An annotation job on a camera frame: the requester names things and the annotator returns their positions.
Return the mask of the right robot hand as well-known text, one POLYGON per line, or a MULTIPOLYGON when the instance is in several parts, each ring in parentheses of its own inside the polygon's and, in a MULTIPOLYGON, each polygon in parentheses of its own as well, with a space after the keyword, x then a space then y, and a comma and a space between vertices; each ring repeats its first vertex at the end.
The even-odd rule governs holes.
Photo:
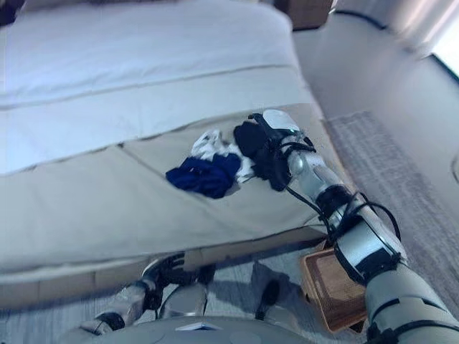
POLYGON ((288 129, 271 128, 260 113, 249 115, 233 130, 241 153, 254 163, 255 176, 268 180, 275 191, 283 191, 291 180, 287 158, 279 148, 291 133, 288 129))

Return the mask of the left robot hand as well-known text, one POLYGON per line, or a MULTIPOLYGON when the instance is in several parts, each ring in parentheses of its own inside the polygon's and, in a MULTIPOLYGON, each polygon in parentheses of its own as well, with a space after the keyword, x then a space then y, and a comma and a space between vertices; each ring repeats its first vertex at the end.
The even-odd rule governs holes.
POLYGON ((184 269, 184 253, 153 260, 143 271, 142 278, 155 283, 157 288, 168 285, 190 285, 195 282, 208 285, 216 272, 216 265, 206 265, 193 271, 184 269))

